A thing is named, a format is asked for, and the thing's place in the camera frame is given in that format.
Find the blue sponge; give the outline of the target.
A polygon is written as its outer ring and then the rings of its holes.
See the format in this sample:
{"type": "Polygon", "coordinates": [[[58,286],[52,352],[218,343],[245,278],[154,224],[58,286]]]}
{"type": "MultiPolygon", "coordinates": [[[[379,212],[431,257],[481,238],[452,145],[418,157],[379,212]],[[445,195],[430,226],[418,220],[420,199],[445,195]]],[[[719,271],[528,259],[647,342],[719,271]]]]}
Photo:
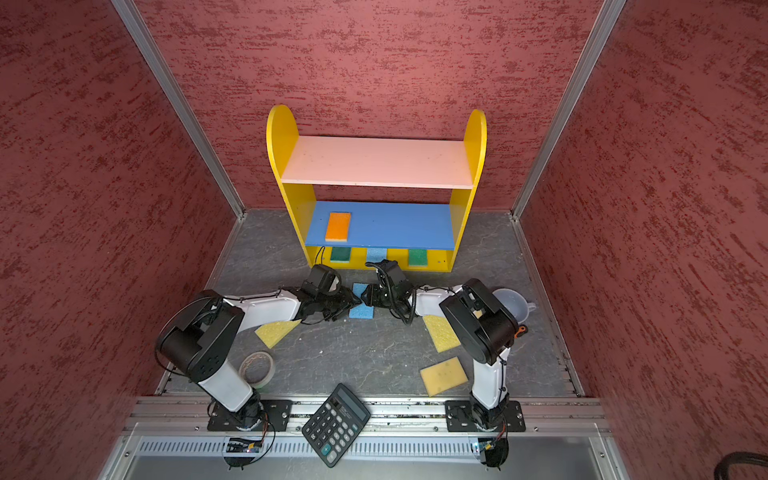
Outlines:
{"type": "MultiPolygon", "coordinates": [[[[362,298],[362,294],[367,287],[367,284],[354,283],[352,291],[358,298],[362,298]]],[[[359,305],[356,305],[349,310],[349,318],[358,320],[371,320],[374,318],[374,308],[372,306],[366,305],[364,302],[361,302],[359,305]]]]}
{"type": "Polygon", "coordinates": [[[387,248],[368,248],[366,253],[366,261],[378,263],[387,258],[387,248]]]}

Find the dark green scrub sponge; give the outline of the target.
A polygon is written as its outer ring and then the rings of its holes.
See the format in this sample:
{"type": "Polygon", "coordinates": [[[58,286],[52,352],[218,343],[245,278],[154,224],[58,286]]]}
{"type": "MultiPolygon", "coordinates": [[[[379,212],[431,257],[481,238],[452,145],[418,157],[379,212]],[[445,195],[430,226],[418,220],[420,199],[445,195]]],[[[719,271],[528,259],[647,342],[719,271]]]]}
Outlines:
{"type": "Polygon", "coordinates": [[[351,249],[349,247],[333,247],[331,249],[330,261],[334,263],[348,263],[351,259],[351,249]]]}

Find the bright green sponge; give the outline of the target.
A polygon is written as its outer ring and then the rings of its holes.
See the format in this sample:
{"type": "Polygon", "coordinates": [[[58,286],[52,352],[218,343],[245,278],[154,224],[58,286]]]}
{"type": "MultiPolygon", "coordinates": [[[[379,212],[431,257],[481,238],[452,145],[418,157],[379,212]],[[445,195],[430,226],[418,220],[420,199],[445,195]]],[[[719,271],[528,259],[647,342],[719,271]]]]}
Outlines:
{"type": "Polygon", "coordinates": [[[410,267],[427,267],[428,266],[428,251],[425,249],[409,249],[408,250],[408,265],[410,267]]]}

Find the orange sponge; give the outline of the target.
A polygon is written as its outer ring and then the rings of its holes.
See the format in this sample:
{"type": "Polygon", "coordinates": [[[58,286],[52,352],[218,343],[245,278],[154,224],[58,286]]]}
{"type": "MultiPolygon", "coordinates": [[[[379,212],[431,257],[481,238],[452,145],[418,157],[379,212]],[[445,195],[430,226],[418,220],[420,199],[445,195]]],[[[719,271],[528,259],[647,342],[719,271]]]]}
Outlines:
{"type": "Polygon", "coordinates": [[[350,212],[331,212],[329,214],[325,241],[326,242],[347,242],[349,238],[349,228],[351,223],[350,212]]]}

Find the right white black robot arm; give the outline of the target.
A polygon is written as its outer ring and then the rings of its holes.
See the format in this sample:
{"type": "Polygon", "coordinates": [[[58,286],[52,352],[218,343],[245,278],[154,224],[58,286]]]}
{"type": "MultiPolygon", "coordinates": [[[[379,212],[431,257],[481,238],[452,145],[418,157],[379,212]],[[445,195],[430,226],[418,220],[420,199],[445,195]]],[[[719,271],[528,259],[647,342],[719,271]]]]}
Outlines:
{"type": "Polygon", "coordinates": [[[509,352],[527,327],[477,278],[454,287],[415,286],[394,260],[365,265],[374,269],[378,279],[361,294],[365,305],[386,308],[406,325],[425,316],[447,320],[473,359],[473,422],[486,431],[497,426],[509,401],[505,380],[509,352]]]}

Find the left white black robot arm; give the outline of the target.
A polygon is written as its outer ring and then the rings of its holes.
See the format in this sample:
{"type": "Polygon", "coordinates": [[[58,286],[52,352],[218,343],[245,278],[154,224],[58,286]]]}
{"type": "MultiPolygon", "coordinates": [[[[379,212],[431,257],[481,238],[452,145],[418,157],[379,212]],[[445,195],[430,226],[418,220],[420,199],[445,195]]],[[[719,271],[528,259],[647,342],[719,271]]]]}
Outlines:
{"type": "Polygon", "coordinates": [[[155,354],[203,389],[235,429],[251,431],[263,423],[264,414],[257,390],[228,360],[238,334],[315,314],[321,321],[335,321],[360,304],[338,272],[325,265],[312,267],[300,286],[270,293],[227,296],[205,290],[164,325],[155,354]]]}

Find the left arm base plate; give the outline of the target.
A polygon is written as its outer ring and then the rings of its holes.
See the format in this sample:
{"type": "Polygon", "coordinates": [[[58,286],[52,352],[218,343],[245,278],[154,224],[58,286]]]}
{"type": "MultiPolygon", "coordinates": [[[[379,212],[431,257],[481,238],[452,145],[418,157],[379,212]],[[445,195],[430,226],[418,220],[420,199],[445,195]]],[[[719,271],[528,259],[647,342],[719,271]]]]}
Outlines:
{"type": "Polygon", "coordinates": [[[284,432],[291,414],[290,400],[249,400],[232,412],[212,400],[207,408],[207,430],[211,432],[242,432],[255,434],[265,430],[284,432]]]}

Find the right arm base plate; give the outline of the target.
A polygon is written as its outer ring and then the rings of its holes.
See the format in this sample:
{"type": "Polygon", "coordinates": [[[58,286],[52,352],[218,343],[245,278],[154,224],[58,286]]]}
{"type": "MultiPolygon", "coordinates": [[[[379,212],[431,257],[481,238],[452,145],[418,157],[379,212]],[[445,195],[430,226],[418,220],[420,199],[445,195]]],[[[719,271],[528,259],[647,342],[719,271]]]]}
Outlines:
{"type": "Polygon", "coordinates": [[[470,400],[449,400],[445,404],[446,424],[449,432],[501,432],[522,433],[527,430],[518,401],[504,400],[493,409],[470,400]]]}

